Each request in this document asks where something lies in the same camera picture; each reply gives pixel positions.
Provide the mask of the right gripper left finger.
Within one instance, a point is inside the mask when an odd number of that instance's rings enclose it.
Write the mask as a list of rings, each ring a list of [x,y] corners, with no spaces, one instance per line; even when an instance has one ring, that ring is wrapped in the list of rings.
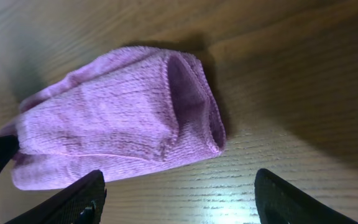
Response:
[[[7,224],[99,224],[106,196],[103,173],[93,170]]]

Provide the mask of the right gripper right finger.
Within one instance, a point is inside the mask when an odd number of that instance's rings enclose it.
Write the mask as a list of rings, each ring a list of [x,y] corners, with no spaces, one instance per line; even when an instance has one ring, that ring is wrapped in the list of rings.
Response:
[[[261,224],[358,224],[268,169],[257,171],[254,187]]]

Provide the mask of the purple microfibre cloth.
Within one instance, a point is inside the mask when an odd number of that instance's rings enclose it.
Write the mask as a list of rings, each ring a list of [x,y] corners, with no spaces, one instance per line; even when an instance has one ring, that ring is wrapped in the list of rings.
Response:
[[[226,133],[194,55],[123,47],[20,104],[1,130],[19,141],[21,190],[62,189],[92,170],[107,182],[219,156]]]

